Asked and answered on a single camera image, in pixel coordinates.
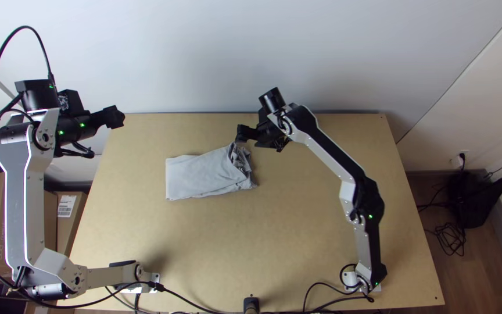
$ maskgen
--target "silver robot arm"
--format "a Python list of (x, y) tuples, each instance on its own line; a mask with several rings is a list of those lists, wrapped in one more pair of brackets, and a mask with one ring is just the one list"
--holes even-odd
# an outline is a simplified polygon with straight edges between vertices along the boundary
[(305, 106), (286, 105), (278, 88), (259, 100), (262, 108), (256, 129), (240, 124), (236, 141), (256, 140), (255, 146), (278, 152), (290, 141), (304, 144), (342, 180), (339, 198), (347, 221), (354, 226), (358, 262), (353, 272), (340, 274), (341, 279), (347, 286), (361, 283), (365, 294), (379, 288), (387, 272), (379, 243), (385, 204), (376, 182), (319, 128), (317, 118)]
[[(102, 111), (108, 113), (106, 117), (99, 115), (101, 112), (62, 110), (49, 80), (17, 82), (17, 87), (32, 121), (24, 122), (22, 115), (16, 115), (0, 128), (0, 165), (5, 172), (5, 253), (13, 281), (20, 281), (21, 287), (40, 300), (74, 298), (103, 286), (121, 289), (136, 281), (158, 283), (160, 274), (144, 271), (139, 262), (89, 269), (48, 249), (44, 243), (44, 171), (54, 154), (64, 153), (62, 145), (95, 134), (104, 121), (111, 128), (122, 126), (124, 115), (114, 107)], [(75, 105), (72, 98), (66, 101)], [(157, 291), (147, 284), (135, 284), (122, 292)]]

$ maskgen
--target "particleboard surface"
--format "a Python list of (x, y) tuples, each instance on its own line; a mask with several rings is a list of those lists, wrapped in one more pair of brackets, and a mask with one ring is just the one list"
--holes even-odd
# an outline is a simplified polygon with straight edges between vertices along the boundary
[[(342, 302), (333, 310), (443, 304), (435, 266), (395, 143), (384, 115), (319, 114), (325, 131), (374, 179), (385, 201), (382, 293)], [(161, 282), (197, 303), (240, 312), (245, 297), (262, 311), (301, 310), (308, 286), (339, 284), (339, 271), (357, 262), (353, 228), (338, 199), (339, 179), (307, 147), (252, 152), (254, 190), (203, 199), (166, 201), (165, 159), (228, 145), (251, 113), (131, 114), (113, 130), (92, 185), (71, 259), (106, 267), (136, 259), (160, 272)], [(89, 290), (60, 304), (104, 297)], [(312, 309), (340, 296), (316, 287)], [(145, 294), (142, 309), (197, 311), (166, 293)], [(125, 310), (113, 298), (94, 309)]]

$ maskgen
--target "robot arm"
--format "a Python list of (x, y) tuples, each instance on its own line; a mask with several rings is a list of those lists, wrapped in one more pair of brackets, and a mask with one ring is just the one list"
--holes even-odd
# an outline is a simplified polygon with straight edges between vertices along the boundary
[[(61, 146), (92, 137), (101, 125), (123, 126), (115, 106), (90, 113), (77, 92), (57, 93), (50, 80), (16, 83), (32, 121), (13, 116), (0, 128), (0, 165), (5, 171), (5, 253), (13, 281), (40, 300), (74, 298), (103, 286), (121, 287), (135, 281), (159, 282), (158, 273), (126, 261), (89, 269), (44, 244), (44, 171)], [(122, 292), (157, 292), (137, 284)]]
[[(278, 88), (259, 97), (259, 123), (256, 129), (238, 125), (236, 141), (256, 140), (255, 146), (275, 148), (281, 152), (289, 141), (306, 145), (341, 180), (340, 202), (347, 221), (354, 226), (359, 261), (353, 274), (368, 294), (378, 287), (387, 272), (381, 263), (379, 222), (385, 204), (377, 184), (363, 169), (334, 143), (321, 129), (317, 118), (305, 106), (286, 105)], [(353, 286), (354, 280), (342, 279)]]

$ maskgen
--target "wooden floor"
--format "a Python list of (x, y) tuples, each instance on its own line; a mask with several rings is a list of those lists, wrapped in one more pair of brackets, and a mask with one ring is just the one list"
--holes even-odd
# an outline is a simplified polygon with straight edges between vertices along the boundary
[[(414, 175), (409, 176), (408, 180), (417, 204), (428, 203), (439, 184), (444, 183), (444, 177), (438, 176)], [(443, 197), (444, 193), (436, 200), (444, 200)], [(437, 225), (453, 221), (451, 214), (442, 208), (428, 208), (421, 212), (420, 216), (424, 228), (429, 230), (433, 230)], [(384, 314), (502, 314), (502, 249), (491, 223), (487, 221), (482, 227), (467, 230), (467, 242), (463, 257), (445, 255), (434, 235), (426, 233), (426, 237), (446, 304), (425, 308), (381, 309), (381, 312)], [(118, 314), (132, 312), (78, 309), (75, 313)], [(353, 313), (371, 314), (373, 311), (354, 311)]]

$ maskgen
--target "white wall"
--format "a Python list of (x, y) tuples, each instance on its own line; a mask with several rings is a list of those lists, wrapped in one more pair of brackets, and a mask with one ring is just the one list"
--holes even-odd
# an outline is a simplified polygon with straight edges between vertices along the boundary
[[(90, 110), (256, 111), (277, 85), (316, 110), (389, 112), (398, 139), (500, 29), (502, 0), (0, 2), (0, 44), (21, 24)], [(41, 77), (19, 34), (1, 80)]]
[(463, 149), (468, 168), (500, 168), (502, 30), (397, 146), (406, 170), (451, 169), (449, 159)]

